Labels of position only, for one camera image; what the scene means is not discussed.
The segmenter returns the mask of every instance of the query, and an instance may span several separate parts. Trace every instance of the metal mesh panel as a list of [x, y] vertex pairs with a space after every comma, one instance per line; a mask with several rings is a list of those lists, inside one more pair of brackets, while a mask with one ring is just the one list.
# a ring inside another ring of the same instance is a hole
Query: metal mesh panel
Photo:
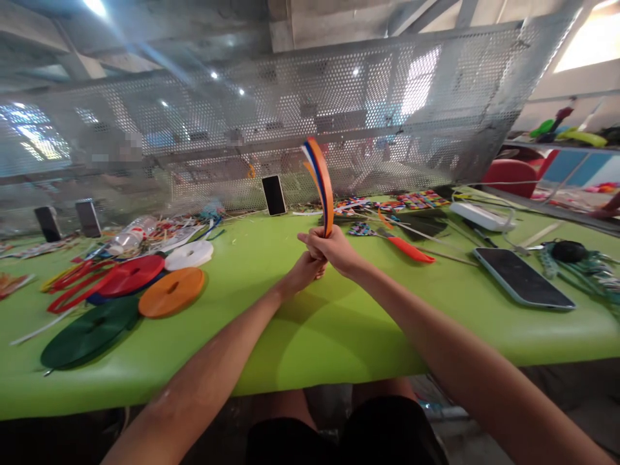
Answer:
[[5, 233], [40, 205], [73, 227], [83, 198], [119, 222], [213, 197], [262, 209], [272, 174], [288, 203], [317, 200], [310, 135], [337, 196], [478, 180], [575, 11], [3, 96]]

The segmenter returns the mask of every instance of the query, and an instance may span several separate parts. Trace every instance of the white spool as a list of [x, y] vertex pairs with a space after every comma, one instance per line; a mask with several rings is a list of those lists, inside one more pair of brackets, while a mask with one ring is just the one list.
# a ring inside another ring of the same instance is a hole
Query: white spool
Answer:
[[213, 244], [200, 240], [190, 242], [175, 249], [166, 257], [165, 268], [168, 271], [176, 271], [181, 268], [199, 267], [207, 263], [213, 255]]

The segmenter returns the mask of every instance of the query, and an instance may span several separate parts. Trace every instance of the lime green tabletop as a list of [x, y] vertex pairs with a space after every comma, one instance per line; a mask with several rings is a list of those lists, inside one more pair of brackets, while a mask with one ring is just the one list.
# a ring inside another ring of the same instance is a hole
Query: lime green tabletop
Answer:
[[[555, 222], [531, 212], [519, 212], [517, 219], [519, 225], [510, 233], [515, 243]], [[163, 320], [143, 319], [126, 339], [89, 365], [47, 377], [40, 354], [80, 311], [23, 344], [8, 343], [56, 318], [46, 312], [55, 296], [39, 288], [66, 269], [87, 242], [29, 260], [0, 260], [0, 271], [39, 277], [0, 302], [0, 419], [67, 415], [149, 401], [194, 352], [286, 273], [304, 251], [297, 232], [316, 225], [316, 220], [292, 214], [270, 218], [264, 213], [227, 220], [226, 233], [213, 241], [213, 259], [202, 267], [208, 274], [207, 288], [190, 308]], [[450, 228], [446, 232], [450, 234], [444, 240], [473, 248]], [[405, 237], [402, 231], [395, 234]], [[616, 238], [571, 223], [544, 239], [556, 237], [611, 255], [620, 250]], [[506, 246], [501, 235], [493, 239]], [[433, 265], [417, 264], [379, 237], [350, 236], [349, 241], [365, 259], [518, 366], [620, 356], [620, 324], [600, 301], [561, 280], [554, 284], [578, 308], [569, 313], [541, 311], [515, 304], [481, 267], [441, 257]], [[424, 246], [458, 254], [430, 241]], [[527, 261], [541, 269], [536, 257]], [[390, 317], [363, 289], [330, 267], [322, 280], [279, 310], [234, 394], [425, 372], [423, 361]]]

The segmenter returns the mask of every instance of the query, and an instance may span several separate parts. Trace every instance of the standing phone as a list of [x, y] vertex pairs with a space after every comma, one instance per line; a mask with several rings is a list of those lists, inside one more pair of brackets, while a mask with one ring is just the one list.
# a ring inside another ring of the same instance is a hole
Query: standing phone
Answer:
[[47, 242], [58, 242], [62, 239], [60, 228], [56, 222], [56, 210], [53, 207], [39, 207], [34, 209], [41, 232]]
[[277, 214], [286, 213], [286, 204], [284, 203], [284, 195], [282, 194], [280, 177], [270, 176], [268, 178], [263, 178], [262, 181], [269, 214], [274, 216]]
[[572, 300], [514, 252], [479, 247], [473, 250], [473, 254], [518, 303], [564, 311], [576, 307]]
[[95, 205], [91, 201], [76, 203], [77, 218], [86, 237], [101, 237], [101, 227], [97, 219]]

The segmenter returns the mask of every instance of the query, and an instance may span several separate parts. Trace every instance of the green spool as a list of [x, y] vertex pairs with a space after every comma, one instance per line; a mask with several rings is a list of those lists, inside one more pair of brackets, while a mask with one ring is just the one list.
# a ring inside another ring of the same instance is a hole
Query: green spool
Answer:
[[50, 341], [41, 354], [43, 366], [70, 369], [108, 351], [138, 321], [138, 299], [111, 300], [85, 313]]

